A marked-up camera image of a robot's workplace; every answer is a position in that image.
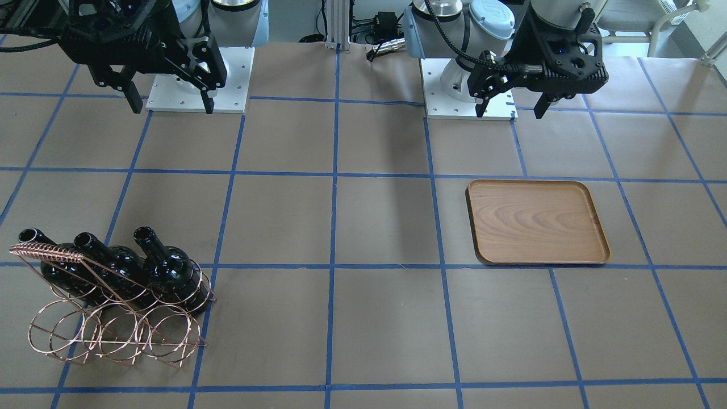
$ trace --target blue tape grid line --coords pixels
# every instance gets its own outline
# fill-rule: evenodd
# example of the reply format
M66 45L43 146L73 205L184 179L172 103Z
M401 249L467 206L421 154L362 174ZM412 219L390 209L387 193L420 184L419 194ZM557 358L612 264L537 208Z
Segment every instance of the blue tape grid line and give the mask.
M704 176L702 175L702 171L699 170L699 166L697 166L696 161L694 160L694 156L692 156L691 152L689 151L689 147L686 145L686 142L684 141L684 138L681 135L681 131L677 127L677 124L674 122L674 118L672 117L672 114L669 112L669 109L667 108L667 104L664 103L664 100L662 99L662 96L659 94L659 90L656 89L656 85L654 85L654 81L651 80L651 76L649 76L648 71L646 70L646 67L643 64L643 61L639 58L638 63L641 66L641 70L646 75L646 79L648 80L649 85L651 85L651 89L656 94L656 97L659 99L659 104L662 105L662 109L664 109L664 112L667 115L667 118L669 119L669 122L672 125L672 128L674 129L674 132L677 134L677 138L679 138L679 143L681 143L682 148L684 148L684 151L686 152L686 156L689 158L689 161L691 162L691 165L694 167L694 170L696 171L696 175L699 177L699 180L702 182L702 185L704 186L704 189L707 190L707 195L709 195L710 200L712 200L712 204L715 206L715 209L717 210L717 214L719 214L720 218L722 219L722 224L727 227L727 220L725 220L725 215L722 213L722 210L719 207L719 204L717 204L717 201L715 200L714 195L712 195L712 191L710 190L710 187L707 185L707 183L704 181Z
M328 283L328 320L326 322L326 390L324 395L324 409L331 408L331 384L333 383L333 313L336 284L336 215L338 197L338 137L339 137L339 109L341 87L341 49L336 47L336 94L333 117L333 181L331 192L331 252L329 259Z
M209 278L209 286L214 290L214 284L217 281L217 271L220 265L220 254L222 253L222 241L225 238L225 227L227 226L227 217L230 212L230 201L232 199L232 192L235 184L235 172L237 168L238 158L240 157L240 147L242 146L242 137L245 129L245 116L240 118L240 127L238 129L237 141L235 143L235 153L233 155L232 166L230 167L230 180L228 181L227 195L225 196L225 206L222 209L222 221L220 221L220 232L217 235L217 246L214 250L214 263L212 266L212 275ZM200 336L204 339L207 338L207 329L209 328L209 314L212 310L212 303L207 305L207 310L204 312L204 323L202 324L202 331ZM194 402L197 392L197 384L199 382L199 373L202 369L202 359L204 358L205 348L199 348L197 350L197 358L194 366L194 373L192 375L192 385L189 392L189 400L187 402L188 409L194 409Z
M571 359L573 360L573 370L576 373L576 380L578 389L581 392L581 399L583 400L583 408L590 409L588 404L588 396L586 395L586 388L583 384L583 376L581 375L581 368L578 365L578 356L576 356L576 347L573 345L573 337L571 336L571 329L568 326L568 318L566 317L566 308L563 306L563 298L561 297L561 290L558 288L558 281L555 278L555 271L550 267L548 269L550 273L550 282L553 285L553 292L555 293L555 300L558 302L558 310L561 313L561 322L563 323L563 331L566 334L566 341L568 341L568 349L571 352Z
M36 156L38 155L38 152L41 149L41 145L43 145L43 141L48 136L48 132L50 131L51 126L53 125L53 121L55 120L56 116L58 115L58 111L60 111L60 106L63 104L63 100L65 99L65 94L67 94L68 90L71 88L73 79L76 78L76 74L78 72L79 72L79 65L76 65L76 67L73 69L73 72L71 73L71 77L68 79L68 82L65 84L65 88L63 89L63 94L58 98L58 103L56 104L55 109L53 110L53 114L51 114L50 119L48 120L48 124L46 125L45 129L43 130L43 133L41 134L40 139L38 139L38 143L36 144L36 147L33 150L31 157L28 159L28 163L25 165L25 168L23 168L23 174L20 175L20 179L17 181L17 184L15 185L15 189L12 191L12 194L10 194L10 198L7 200L7 203L5 204L5 208L3 209L2 213L0 213L0 226L2 226L2 223L5 221L5 217L7 216L7 213L10 211L10 207L12 206L12 203L15 201L15 197L17 197L17 193L20 191L20 187L22 186L23 181L25 180L25 177L28 175L28 171L30 170L31 165L33 164L33 161L36 159Z
M384 105L412 105L412 106L423 106L424 104L421 103L411 103L408 101L356 101L356 100L340 100L338 96L338 75L339 75L339 69L340 69L340 62L339 62L339 53L337 52L337 96L333 100L316 100L316 99L308 99L308 98L267 98L267 97L251 97L252 99L270 99L270 100L314 100L318 102L333 102L337 105L339 103L375 103L375 104L384 104ZM45 97L56 97L60 98L59 103L56 106L56 109L54 110L53 115L51 116L51 119L49 120L49 124L47 125L43 135L41 136L41 139L39 140L38 144L36 145L36 149L33 151L33 154L31 155L31 158L28 161L28 164L25 167L0 167L0 170L16 170L16 171L23 171L23 175L21 175L21 179L18 181L18 184L16 185L15 191L13 195L11 195L11 199L8 201L7 206L5 207L2 215L0 215L0 222L4 219L4 217L7 215L7 211L12 204L12 200L14 200L15 196L17 195L17 191L20 188L20 184L22 183L23 179L27 175L27 172L29 171L68 171L68 172L126 172L127 173L127 182L128 177L134 172L159 172L159 173L214 173L214 174L230 174L230 184L228 186L228 197L225 202L225 210L223 211L223 220L220 226L220 236L218 237L218 249L217 249L217 255L215 258L215 263L205 265L205 268L213 268L213 277L214 273L216 272L216 268L229 268L229 269L265 269L265 268L280 268L280 269L300 269L300 268L310 268L310 269L331 269L333 271L334 268L348 268L348 269L402 269L402 268L431 268L431 269L458 269L458 268L473 268L473 269L490 269L490 268L497 268L502 269L503 266L484 266L484 265L466 265L466 264L445 264L443 259L443 249L441 247L441 227L438 224L438 206L436 204L436 192L435 192L435 179L436 178L518 178L518 176L501 176L501 175L436 175L433 172L433 165L432 165L432 158L431 158L431 146L429 141L429 135L428 135L428 129L427 129L427 153L429 156L430 161L430 174L429 175L423 175L423 174L395 174L395 175L389 175L389 174L364 174L364 173L350 173L350 174L338 174L336 172L336 169L334 168L333 173L327 173L327 172L255 172L255 171L236 171L236 166L233 164L232 171L226 172L226 171L219 171L219 170L137 170L134 168L134 162L135 158L138 155L138 152L140 151L141 143L143 141L143 134L142 138L140 139L140 143L137 146L137 151L134 155L134 160L132 160L132 166L129 169L84 169L84 168L31 168L32 161L35 158L35 155L37 155L38 150L40 149L40 146L42 144L42 141L45 139L45 136L47 135L47 132L52 125L53 120L57 116L57 112L60 109L60 105L65 98L104 98L104 95L80 95L80 94L68 94L68 89L70 88L71 82L73 81L73 78L75 77L79 67L76 66L76 69L74 70L73 74L71 75L71 79L69 80L64 93L63 94L25 94L25 93L13 93L13 92L0 92L0 95L20 95L20 96L45 96ZM658 92L656 91L656 88L654 87L654 91L657 94L657 97L660 99L662 106L664 106L663 100L658 95ZM117 98L115 95L109 95L110 98ZM635 216L633 215L632 209L630 207L630 204L628 202L628 199L625 196L625 192L621 186L621 182L642 182L642 183L701 183L705 186L707 191L709 192L709 188L707 186L707 183L727 183L727 180L705 180L702 177L702 174L700 173L699 169L696 166L696 162L694 161L694 158L691 156L691 154L688 152L688 149L686 147L686 144L683 142L683 139L681 138L681 135L678 133L678 130L676 129L676 126L673 122L672 116L677 115L684 115L684 116L727 116L727 114L693 114L693 113L681 113L681 112L669 112L666 107L664 106L664 112L637 112L637 111L608 111L608 110L592 110L587 105L587 109L579 109L579 108L553 108L555 111L584 111L589 112L591 114L592 120L594 122L594 125L596 126L596 130L598 131L599 138L601 139L602 146L604 148L604 151L606 152L606 156L608 157L609 164L611 165L612 170L614 171L614 177L613 178L556 178L556 179L562 179L562 180L593 180L593 181L615 181L617 185L619 186L619 190L622 193L624 203L626 204L627 210L630 214L630 217L632 219L632 222L634 223L634 227L636 228L637 234L639 236L640 243L642 244L642 247L645 251L648 265L617 265L617 264L611 264L607 266L599 266L596 268L605 268L605 269L650 269L652 270L652 273L654 275L654 279L656 280L657 287L659 288L659 292L662 296L662 300L664 301L665 307L667 308L667 313L670 316L670 320L672 322L672 325L675 328L675 331L677 331L677 336L680 341L680 345L683 348L683 351L685 352L686 359L688 360L688 364L690 366L690 370L692 371L693 377L692 378L647 378L647 379L617 379L617 380L596 380L596 381L551 381L551 382L509 382L509 383L460 383L459 379L456 379L456 382L453 384L393 384L393 385L376 385L376 384L367 384L367 385L347 385L347 384L332 384L329 377L329 371L330 371L330 359L331 359L331 347L332 343L329 340L329 353L327 355L327 375L326 375L326 385L321 386L196 386L193 384L189 387L148 387L148 388L140 388L140 387L102 387L102 388L84 388L84 387L64 387L63 383L65 383L65 374L67 374L67 370L64 368L64 373L61 375L61 380L59 380L59 386L56 388L1 388L0 393L55 393L56 397L54 398L54 405L57 404L57 396L60 393L102 393L102 392L184 392L184 393L190 393L190 401L191 405L193 405L193 398L192 395L196 392L263 392L263 391L280 391L280 392L295 392L295 391L327 391L327 394L329 395L331 390L383 390L383 389L456 389L458 391L458 403L459 406L462 407L461 403L461 390L462 389L472 389L472 388L518 388L518 387L558 387L558 386L578 386L582 389L583 386L600 386L600 385L640 385L640 384L696 384L699 389L700 396L703 399L703 402L705 404L705 407L708 408L709 405L706 401L706 398L704 397L704 392L701 388L701 384L725 384L727 383L727 378L699 378L696 375L696 371L694 371L694 366L691 363L691 360L688 357L688 353L686 351L686 345L684 344L683 339L681 338L680 333L678 332L678 327L676 325L675 319L673 314L671 313L670 307L668 306L668 302L666 299L666 295L664 294L664 291L661 287L661 283L659 281L658 274L656 273L657 269L692 269L692 270L727 270L727 266L676 266L676 265L655 265L652 263L650 256L648 255L648 250L646 249L646 244L643 241L643 237L641 235L641 232L638 229L638 225L635 220ZM699 180L648 180L648 179L626 179L626 178L619 178L615 166L613 166L613 162L611 160L611 157L608 153L608 150L605 145L605 141L603 140L602 135L600 134L600 130L598 129L598 125L595 122L595 118L593 117L594 112L604 112L604 113L617 113L617 114L661 114L661 115L668 115L670 118L670 121L672 122L672 125L675 127L675 131L678 133L680 137L680 141L683 144L684 149L687 151L687 154L689 155L690 160L692 161L693 165L695 166L695 170L697 171L699 175ZM145 129L148 126L148 122L150 120L150 116L147 120L147 123L145 125ZM335 138L337 139L337 131L338 131L338 123L337 123L337 117L336 117L336 130L335 130ZM519 149L519 141L517 139L517 134L513 126L513 137L515 138L516 146L518 147L518 155L521 158L522 153ZM239 151L239 143L240 140L238 140L238 145L236 147L236 155L235 158L238 156ZM337 154L337 148L334 150L334 155ZM519 178L525 178L527 177L526 170L524 168L524 161L521 158L521 166L523 167L523 176ZM432 182L433 187L433 201L435 205L435 217L437 221L437 230L438 230L438 243L440 245L440 255L441 255L441 262L440 264L422 264L422 265L376 265L376 264L335 264L334 263L334 215L332 216L332 261L329 265L315 265L315 264L281 264L281 265L274 265L274 264L222 264L219 263L219 250L221 247L221 241L224 234L224 225L225 225L225 216L228 211L229 206L229 199L230 199L230 193L232 191L232 185L233 185L233 176L241 174L241 175L300 175L300 176L347 176L347 177L370 177L370 178L378 178L378 177L400 177L400 178L430 178ZM334 182L334 198L335 201L335 182ZM724 217L722 212L720 211L719 207L717 206L716 202L714 201L714 198L710 193L710 198L712 199L712 202L715 204L715 207L717 208L721 218L724 222ZM119 205L117 206L117 211L115 212L114 217L118 217L118 210L120 208L120 205L123 201L124 192L122 191L122 195L119 200ZM113 229L114 222L112 221L112 224L109 228L109 232L107 235L108 237L111 235L111 230ZM21 263L13 263L13 262L1 262L0 266L16 266L20 265ZM532 268L532 269L543 269L544 266L508 266L505 268ZM550 271L551 274L553 272L553 268L558 268L558 266L551 266ZM447 288L446 288L446 282L443 282L445 284L444 292L445 297L448 298L447 294ZM554 290L556 291L556 294L559 294L559 291L557 289L557 282L554 282ZM331 303L329 303L329 309L332 306L332 288L333 288L333 282L331 282L331 293L329 294L331 298ZM562 307L562 301L559 301L559 308L561 309L561 314L563 318L564 326L567 326L567 321L565 321L565 310ZM205 328L203 332L206 332L206 325L209 322L209 310L206 312L206 319L205 319ZM332 311L329 312L329 324L332 323ZM451 312L448 311L448 327L450 329L450 338L452 341L452 349L453 349L453 362L456 360L456 351L454 347L454 333L451 329ZM571 353L574 358L574 367L577 368L577 358L575 357L574 349L572 347L572 341L569 341L569 346L571 347ZM200 349L200 353L198 354L198 364L196 366L195 370L195 379L198 378L198 371L199 367L201 365L201 355L204 353L204 348ZM458 378L458 370L457 370L457 364L454 365L456 375L455 377Z
M658 91L656 90L656 87L653 87L653 84L652 84L652 89L656 93L657 97L661 98L659 96ZM699 380L698 375L696 374L696 370L694 369L694 363L691 361L691 356L689 355L689 352L686 347L686 343L684 342L681 332L679 331L679 327L677 325L676 319L674 318L674 314L672 313L672 309L669 305L669 301L667 300L666 293L664 292L664 289L662 288L661 281L659 280L659 275L656 272L656 268L654 268L654 262L651 259L651 255L648 252L648 248L646 247L646 241L644 240L643 235L641 233L641 229L639 228L638 222L636 221L636 217L634 215L633 209L631 208L629 199L626 196L626 191L624 190L624 187L623 187L621 181L618 180L618 178L619 178L618 172L616 171L616 166L614 164L613 159L611 158L611 154L608 152L608 147L606 146L606 140L603 138L603 134L601 133L601 129L598 126L598 122L595 119L595 115L594 115L593 111L590 111L590 105L588 103L588 99L586 99L585 96L583 96L583 102L586 104L586 107L589 108L589 115L590 115L591 121L593 122L593 126L595 128L596 134L598 135L598 139L601 142L603 151L606 154L608 164L609 164L609 166L611 166L611 171L613 172L614 177L616 178L616 184L618 185L619 190L621 192L621 196L624 200L624 205L626 206L626 210L628 211L629 217L631 218L631 223L633 224L634 229L636 230L636 234L638 236L639 242L643 249L644 255L646 256L646 261L649 264L649 266L651 267L651 274L654 277L654 282L656 284L657 289L659 290L660 296L662 297L662 303L664 304L664 308L667 312L667 315L669 316L669 320L672 324L674 333L676 334L676 337L679 341L679 345L681 346L682 353L684 355L684 359L686 360L687 366L689 367L689 371L692 374L692 378L693 378L692 381L694 384L696 384L697 391L699 392L699 396L702 398L702 403L704 404L704 409L710 409L710 404L708 403L707 398L704 395L704 390L702 388L702 384Z
M516 148L519 148L519 140L516 141ZM0 172L90 172L90 173L166 173L183 175L229 175L227 170L200 170L200 169L125 169L125 168L103 168L103 167L18 167L0 166ZM272 170L234 170L235 175L256 175L256 176L333 176L333 172L296 172L296 171L272 171ZM420 178L428 179L426 173L365 173L365 172L339 172L341 178ZM635 183L693 183L693 184L727 184L727 180L698 180L698 179L648 179L648 178L605 178L605 177L571 177L571 176L533 176L533 175L458 175L458 174L435 174L437 179L516 179L516 180L581 180L586 182L621 182Z
M703 384L727 384L727 378L701 378ZM524 382L452 382L438 384L333 384L333 385L216 385L197 386L196 393L211 392L323 392L331 391L384 391L412 389L516 389L578 387L578 381L524 381ZM635 385L692 385L692 378L638 378L584 380L583 386L635 386ZM0 394L51 394L57 388L0 388ZM69 386L63 394L112 393L190 393L191 386Z
M434 159L432 155L432 141L429 135L429 122L424 119L424 136L427 143L427 162L429 165L429 181L432 188L432 206L434 209L434 225L437 231L437 248L439 251L439 269L442 275L442 293L444 296L444 311L447 318L447 332L449 334L449 349L452 357L452 370L454 371L454 385L457 393L457 407L464 409L465 403L462 399L461 380L459 378L459 359L457 358L457 342L454 339L454 325L452 324L451 303L449 302L449 284L447 282L447 269L444 260L444 243L442 240L442 228L439 218L439 203L437 200L437 183L434 178Z

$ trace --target black cable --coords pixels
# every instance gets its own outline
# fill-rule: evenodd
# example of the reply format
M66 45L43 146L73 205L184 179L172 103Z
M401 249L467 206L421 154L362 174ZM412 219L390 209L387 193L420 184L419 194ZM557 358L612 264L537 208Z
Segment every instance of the black cable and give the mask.
M439 22L439 17L437 17L436 14L434 14L434 10L432 10L432 4L429 2L429 0L424 0L424 4L427 6L427 11L429 12L429 16L432 17L432 20L434 21L434 25L437 26L437 30L439 31L439 34L442 36L442 39L447 44L447 47L449 47L452 51L454 51L455 54L459 55L461 58L470 61L471 63L484 65L487 67L487 69L492 71L500 71L505 72L506 74L519 74L521 72L521 69L514 64L497 64L497 63L490 63L489 61L480 60L479 58L474 58L473 56L463 52L459 48L457 48L456 45L452 43L452 41L449 39L449 37L444 32L444 29L442 28L441 23Z
M0 52L25 52L25 51L32 51L34 49L40 49L44 47L51 46L53 44L57 44L58 40L48 40L43 41L36 44L31 45L24 45L20 47L0 47Z
M323 30L326 32L326 38L328 37L328 20L326 19L326 0L321 0L321 13L323 14Z
M323 35L321 33L321 30L318 28L318 19L321 18L321 13L323 12L323 6L321 6L320 9L318 9L318 14L316 15L316 33Z

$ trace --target wooden tray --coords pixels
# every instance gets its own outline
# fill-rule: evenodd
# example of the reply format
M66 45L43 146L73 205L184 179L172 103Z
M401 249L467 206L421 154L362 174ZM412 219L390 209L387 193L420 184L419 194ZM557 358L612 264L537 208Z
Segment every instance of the wooden tray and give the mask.
M467 201L475 246L488 263L602 264L611 257L583 183L473 180Z

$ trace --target mounting plate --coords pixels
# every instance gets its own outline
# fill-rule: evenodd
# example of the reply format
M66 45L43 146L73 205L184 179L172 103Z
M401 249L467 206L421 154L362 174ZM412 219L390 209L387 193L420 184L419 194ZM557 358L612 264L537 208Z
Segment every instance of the mounting plate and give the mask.
M421 61L424 99L427 104L427 117L432 119L474 119L481 121L510 121L518 118L513 94L506 92L490 100L485 114L478 118L475 113L475 98L466 103L456 100L444 92L439 77L449 62L449 58L425 58Z
M255 48L220 48L228 79L214 97L214 112L244 114ZM158 75L146 102L149 111L204 112L199 90L175 75Z

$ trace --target black glass bottle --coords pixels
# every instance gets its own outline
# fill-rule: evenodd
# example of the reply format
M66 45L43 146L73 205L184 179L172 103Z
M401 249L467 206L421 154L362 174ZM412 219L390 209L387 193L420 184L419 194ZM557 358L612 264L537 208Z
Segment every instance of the black glass bottle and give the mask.
M17 239L21 243L46 243L49 245L56 245L53 240L49 239L38 229L25 229L20 232ZM68 250L79 251L79 249L71 243L62 243L57 246ZM78 263L55 264L58 265L60 269L49 263L41 262L41 274L53 285L63 289L71 298L80 298L81 300L86 301L90 306L99 306L106 302L106 297L103 295L100 288L96 288L96 285L92 284L93 282L96 282L96 280L86 267ZM68 270L87 281L74 277L62 269Z
M125 246L107 247L96 236L87 232L76 236L73 243L81 253L122 276L120 277L98 266L93 266L94 272L119 297L124 301L131 300L132 307L142 310L156 302L154 296L149 292L139 296L148 286L149 280L142 272L142 259L134 250Z
M134 241L147 255L143 270L154 293L163 302L176 304L193 315L203 312L209 294L200 285L199 273L187 254L163 245L151 227L139 227L134 232Z

